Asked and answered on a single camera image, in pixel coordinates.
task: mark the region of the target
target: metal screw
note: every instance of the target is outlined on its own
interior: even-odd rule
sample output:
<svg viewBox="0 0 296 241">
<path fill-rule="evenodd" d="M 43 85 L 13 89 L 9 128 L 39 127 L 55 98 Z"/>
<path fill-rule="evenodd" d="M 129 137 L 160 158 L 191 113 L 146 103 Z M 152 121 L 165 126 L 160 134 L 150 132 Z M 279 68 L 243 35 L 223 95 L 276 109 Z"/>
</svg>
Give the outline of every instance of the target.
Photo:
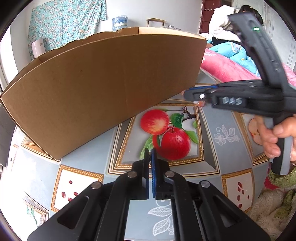
<svg viewBox="0 0 296 241">
<path fill-rule="evenodd" d="M 201 185 L 202 185 L 203 188 L 208 188 L 208 187 L 210 187 L 210 183 L 209 183 L 208 181 L 202 181 L 202 182 L 201 182 Z"/>
<path fill-rule="evenodd" d="M 134 177 L 136 177 L 137 176 L 137 172 L 134 172 L 134 171 L 130 171 L 130 172 L 128 172 L 128 177 L 129 178 L 134 178 Z"/>
<path fill-rule="evenodd" d="M 175 173 L 173 171 L 167 171 L 167 172 L 165 172 L 165 175 L 167 177 L 173 177 L 175 175 Z"/>
<path fill-rule="evenodd" d="M 94 182 L 91 184 L 92 189 L 99 189 L 102 186 L 100 182 Z"/>
</svg>

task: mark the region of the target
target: blue blanket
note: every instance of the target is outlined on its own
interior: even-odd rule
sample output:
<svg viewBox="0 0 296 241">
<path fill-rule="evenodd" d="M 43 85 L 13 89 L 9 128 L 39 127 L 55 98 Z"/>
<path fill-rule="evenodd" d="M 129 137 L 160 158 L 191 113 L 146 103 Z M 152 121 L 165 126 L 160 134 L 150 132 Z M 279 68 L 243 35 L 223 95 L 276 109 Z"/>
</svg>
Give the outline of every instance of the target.
<svg viewBox="0 0 296 241">
<path fill-rule="evenodd" d="M 226 42 L 222 44 L 215 45 L 210 48 L 210 50 L 215 51 L 232 61 L 243 66 L 256 76 L 260 76 L 259 71 L 254 63 L 254 61 L 247 56 L 246 50 L 238 44 L 232 42 Z"/>
</svg>

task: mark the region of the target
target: person in white sweater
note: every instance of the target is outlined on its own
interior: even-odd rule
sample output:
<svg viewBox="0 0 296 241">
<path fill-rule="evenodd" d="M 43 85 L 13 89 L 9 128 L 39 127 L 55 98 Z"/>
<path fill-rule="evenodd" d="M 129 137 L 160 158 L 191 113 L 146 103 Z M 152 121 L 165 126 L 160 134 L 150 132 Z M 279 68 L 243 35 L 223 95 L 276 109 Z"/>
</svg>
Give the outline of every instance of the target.
<svg viewBox="0 0 296 241">
<path fill-rule="evenodd" d="M 214 46 L 227 41 L 241 42 L 239 37 L 232 32 L 233 28 L 228 19 L 228 15 L 239 12 L 251 12 L 263 25 L 261 15 L 249 5 L 243 5 L 240 9 L 223 5 L 215 9 L 209 24 L 209 34 L 213 36 L 212 42 Z"/>
</svg>

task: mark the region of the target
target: human hand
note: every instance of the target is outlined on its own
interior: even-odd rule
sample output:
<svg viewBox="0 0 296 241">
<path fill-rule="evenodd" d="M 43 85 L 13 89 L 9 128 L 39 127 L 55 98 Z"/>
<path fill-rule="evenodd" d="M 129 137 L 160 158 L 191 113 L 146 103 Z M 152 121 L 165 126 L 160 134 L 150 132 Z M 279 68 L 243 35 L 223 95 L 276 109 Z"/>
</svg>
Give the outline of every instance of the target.
<svg viewBox="0 0 296 241">
<path fill-rule="evenodd" d="M 258 125 L 258 131 L 262 139 L 262 145 L 264 147 L 264 153 L 269 158 L 279 157 L 281 150 L 276 144 L 278 138 L 293 137 L 293 148 L 291 152 L 291 162 L 296 161 L 296 115 L 288 117 L 280 124 L 273 127 L 273 129 L 267 129 L 263 117 L 255 117 Z"/>
</svg>

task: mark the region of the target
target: cardboard box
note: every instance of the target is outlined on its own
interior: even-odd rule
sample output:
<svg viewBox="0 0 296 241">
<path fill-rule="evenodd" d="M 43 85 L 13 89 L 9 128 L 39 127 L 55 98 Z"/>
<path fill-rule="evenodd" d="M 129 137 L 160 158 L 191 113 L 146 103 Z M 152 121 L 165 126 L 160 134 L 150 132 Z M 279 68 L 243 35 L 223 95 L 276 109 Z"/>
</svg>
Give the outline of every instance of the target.
<svg viewBox="0 0 296 241">
<path fill-rule="evenodd" d="M 171 29 L 98 33 L 34 59 L 1 102 L 20 129 L 58 160 L 194 86 L 205 47 L 203 37 Z"/>
</svg>

